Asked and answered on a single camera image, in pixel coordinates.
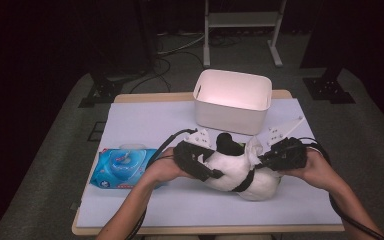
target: shelf leg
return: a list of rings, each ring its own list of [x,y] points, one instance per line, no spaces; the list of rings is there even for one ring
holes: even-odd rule
[[[205,0],[204,67],[210,66],[210,45],[208,43],[210,31],[209,31],[208,16],[209,16],[208,0]]]
[[[273,57],[273,61],[274,61],[274,64],[276,65],[276,67],[282,67],[283,66],[283,63],[280,60],[279,53],[276,49],[276,42],[277,42],[277,37],[279,36],[280,26],[282,25],[286,1],[287,0],[282,0],[282,2],[280,4],[279,13],[278,13],[277,19],[276,19],[276,25],[274,27],[273,37],[271,40],[267,41],[267,44],[269,45],[269,49],[270,49],[270,52],[271,52],[271,55]]]

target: blue package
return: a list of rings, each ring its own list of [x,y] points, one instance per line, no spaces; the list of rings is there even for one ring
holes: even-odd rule
[[[90,183],[105,189],[131,189],[145,172],[156,149],[104,149]]]

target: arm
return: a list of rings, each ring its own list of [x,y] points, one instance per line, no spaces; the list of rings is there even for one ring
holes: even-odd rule
[[[190,177],[177,167],[172,155],[173,149],[167,149],[161,158],[145,171],[118,211],[101,229],[96,239],[126,239],[145,211],[155,186],[177,177]]]
[[[308,149],[305,168],[280,171],[280,173],[301,178],[314,187],[328,191],[346,215],[383,235],[350,186],[332,169],[319,152]],[[342,222],[350,239],[368,238],[365,232],[344,220]]]

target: white plastic basket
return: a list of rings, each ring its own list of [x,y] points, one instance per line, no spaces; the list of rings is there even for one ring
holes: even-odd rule
[[[197,124],[229,132],[261,132],[271,103],[270,79],[252,74],[205,70],[194,90]]]

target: robotic hand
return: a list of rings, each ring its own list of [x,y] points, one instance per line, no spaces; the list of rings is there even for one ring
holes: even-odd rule
[[[301,139],[310,139],[314,143],[305,144],[301,142]],[[273,171],[303,168],[307,164],[307,147],[313,148],[327,157],[326,151],[316,140],[291,137],[274,144],[270,151],[259,156],[261,164],[257,167],[268,167]]]

